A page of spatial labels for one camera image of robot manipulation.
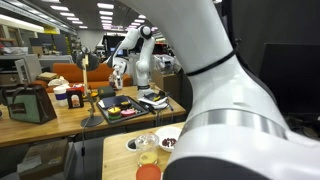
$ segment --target lamp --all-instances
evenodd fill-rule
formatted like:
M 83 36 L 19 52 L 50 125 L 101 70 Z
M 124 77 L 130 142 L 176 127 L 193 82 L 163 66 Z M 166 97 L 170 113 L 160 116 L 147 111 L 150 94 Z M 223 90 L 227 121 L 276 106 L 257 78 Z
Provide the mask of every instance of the lamp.
M 91 54 L 90 49 L 84 47 L 77 56 L 77 66 L 83 71 L 83 84 L 84 84 L 84 95 L 88 98 L 91 108 L 88 110 L 90 116 L 81 121 L 82 127 L 94 127 L 103 122 L 101 116 L 94 116 L 95 108 L 93 105 L 93 99 L 91 96 L 91 90 L 88 89 L 87 71 L 93 71 L 98 68 L 99 60 L 94 54 Z

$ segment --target white bowl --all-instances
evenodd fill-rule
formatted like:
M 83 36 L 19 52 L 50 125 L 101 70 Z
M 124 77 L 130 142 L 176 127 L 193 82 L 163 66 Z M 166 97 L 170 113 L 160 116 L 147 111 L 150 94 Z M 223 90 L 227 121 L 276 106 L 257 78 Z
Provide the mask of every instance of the white bowl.
M 162 141 L 167 138 L 174 138 L 178 141 L 180 133 L 181 133 L 180 128 L 171 127 L 171 126 L 160 128 L 155 132 L 155 134 L 159 137 L 159 146 L 161 147 L 161 149 L 168 152 L 172 152 L 172 150 L 174 149 L 174 146 L 172 147 L 163 146 Z

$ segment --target wooden table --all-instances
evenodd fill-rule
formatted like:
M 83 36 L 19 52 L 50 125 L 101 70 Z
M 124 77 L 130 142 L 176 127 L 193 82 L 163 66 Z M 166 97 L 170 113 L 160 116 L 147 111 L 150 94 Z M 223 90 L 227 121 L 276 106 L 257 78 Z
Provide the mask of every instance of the wooden table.
M 168 126 L 175 126 L 182 128 L 184 122 L 171 124 Z M 103 162 L 102 162 L 102 179 L 103 180 L 135 180 L 136 171 L 138 169 L 136 153 L 129 151 L 125 144 L 128 140 L 136 138 L 141 134 L 147 132 L 156 132 L 161 127 L 135 131 L 132 133 L 121 134 L 107 137 L 103 142 Z M 167 167 L 167 162 L 171 153 L 158 148 L 158 163 L 161 172 Z
M 136 86 L 124 87 L 122 90 L 118 90 L 116 93 L 117 95 L 126 95 L 135 100 L 137 99 Z M 0 105 L 0 109 L 3 112 L 2 118 L 0 119 L 0 147 L 65 137 L 80 134 L 82 132 L 83 128 L 80 126 L 80 122 L 89 117 L 89 112 L 87 111 L 90 108 L 89 102 L 85 102 L 83 108 L 68 109 L 68 106 L 58 106 L 58 102 L 55 100 L 54 94 L 49 93 L 49 96 L 57 114 L 57 118 L 42 125 L 12 120 L 9 118 L 7 107 Z M 172 115 L 180 116 L 186 113 L 186 110 L 173 99 L 169 98 L 169 102 L 173 106 L 174 111 L 171 112 L 170 109 L 163 110 L 161 113 L 163 118 L 168 118 Z M 98 108 L 96 108 L 95 115 L 102 116 Z M 132 118 L 130 120 L 113 125 L 108 124 L 107 121 L 104 121 L 96 127 L 87 128 L 86 132 L 144 121 L 152 121 L 154 119 L 155 116 L 151 113 L 148 113 L 146 115 Z

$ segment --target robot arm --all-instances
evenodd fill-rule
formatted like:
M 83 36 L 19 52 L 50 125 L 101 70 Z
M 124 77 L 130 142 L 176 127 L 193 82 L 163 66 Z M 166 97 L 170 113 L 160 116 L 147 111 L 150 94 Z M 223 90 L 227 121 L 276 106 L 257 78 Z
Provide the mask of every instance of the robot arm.
M 163 179 L 320 179 L 319 142 L 292 133 L 270 95 L 228 56 L 211 0 L 120 1 L 161 30 L 192 85 Z
M 122 88 L 122 75 L 126 72 L 127 63 L 124 58 L 116 57 L 116 55 L 121 49 L 134 48 L 140 37 L 144 39 L 144 44 L 140 53 L 140 59 L 136 64 L 138 89 L 143 91 L 143 93 L 146 93 L 146 90 L 149 89 L 148 72 L 155 40 L 152 37 L 151 29 L 147 26 L 129 29 L 125 39 L 117 45 L 112 55 L 106 61 L 108 66 L 114 69 L 113 75 L 118 89 Z
M 139 38 L 138 30 L 130 29 L 125 39 L 117 45 L 111 56 L 105 61 L 107 65 L 114 69 L 113 77 L 117 89 L 122 89 L 122 76 L 127 70 L 127 60 L 117 57 L 118 51 L 122 49 L 132 49 L 135 47 Z

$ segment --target jar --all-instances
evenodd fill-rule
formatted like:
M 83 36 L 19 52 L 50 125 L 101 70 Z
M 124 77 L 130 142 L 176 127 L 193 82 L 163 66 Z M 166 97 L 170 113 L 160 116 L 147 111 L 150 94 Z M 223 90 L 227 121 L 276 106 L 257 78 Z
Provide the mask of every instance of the jar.
M 139 166 L 145 164 L 157 164 L 159 137 L 154 133 L 146 133 L 138 136 L 135 140 L 137 163 Z

